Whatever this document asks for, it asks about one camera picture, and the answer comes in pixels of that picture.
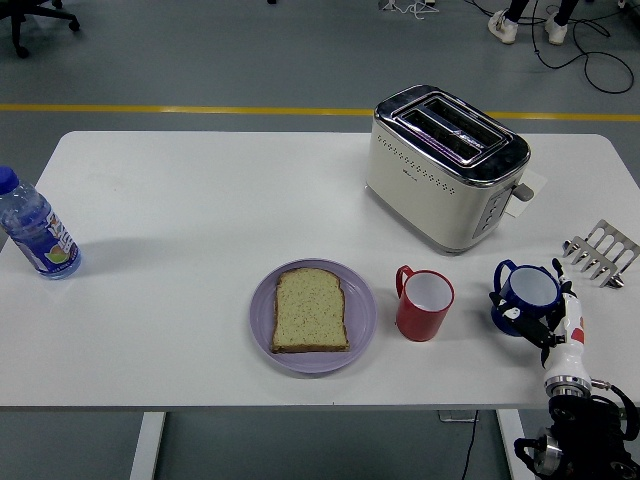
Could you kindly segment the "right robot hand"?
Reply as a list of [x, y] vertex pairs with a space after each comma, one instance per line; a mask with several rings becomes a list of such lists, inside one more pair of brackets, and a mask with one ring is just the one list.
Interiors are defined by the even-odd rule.
[[586, 397], [592, 380], [583, 364], [585, 328], [580, 300], [559, 260], [544, 267], [501, 261], [489, 293], [491, 319], [503, 333], [540, 349], [547, 395]]

